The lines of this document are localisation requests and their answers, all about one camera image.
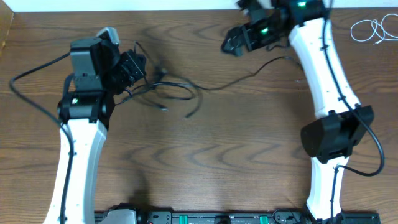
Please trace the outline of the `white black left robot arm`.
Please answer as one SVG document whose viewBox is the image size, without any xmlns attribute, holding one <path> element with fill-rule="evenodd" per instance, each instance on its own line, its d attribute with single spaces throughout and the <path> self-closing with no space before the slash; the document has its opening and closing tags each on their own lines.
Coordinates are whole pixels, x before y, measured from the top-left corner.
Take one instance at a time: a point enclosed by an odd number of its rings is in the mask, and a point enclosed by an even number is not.
<svg viewBox="0 0 398 224">
<path fill-rule="evenodd" d="M 60 159 L 45 223 L 94 223 L 98 164 L 114 97 L 145 75 L 145 56 L 120 52 L 116 37 L 76 40 L 70 57 L 73 73 L 64 81 L 57 106 Z"/>
</svg>

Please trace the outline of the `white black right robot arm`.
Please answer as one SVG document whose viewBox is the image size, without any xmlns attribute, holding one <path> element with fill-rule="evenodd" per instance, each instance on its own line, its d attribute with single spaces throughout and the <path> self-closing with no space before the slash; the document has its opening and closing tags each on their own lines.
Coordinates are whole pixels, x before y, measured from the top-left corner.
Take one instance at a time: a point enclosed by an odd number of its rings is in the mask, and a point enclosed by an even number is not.
<svg viewBox="0 0 398 224">
<path fill-rule="evenodd" d="M 331 22 L 322 1 L 272 1 L 266 13 L 256 0 L 240 0 L 238 6 L 249 22 L 230 29 L 223 52 L 240 56 L 243 50 L 268 47 L 286 37 L 297 54 L 313 98 L 315 120 L 304 126 L 300 137 L 312 163 L 310 195 L 305 223 L 367 223 L 374 215 L 342 211 L 340 192 L 343 172 L 374 119 L 373 109 L 362 106 L 351 89 L 335 49 Z"/>
</svg>

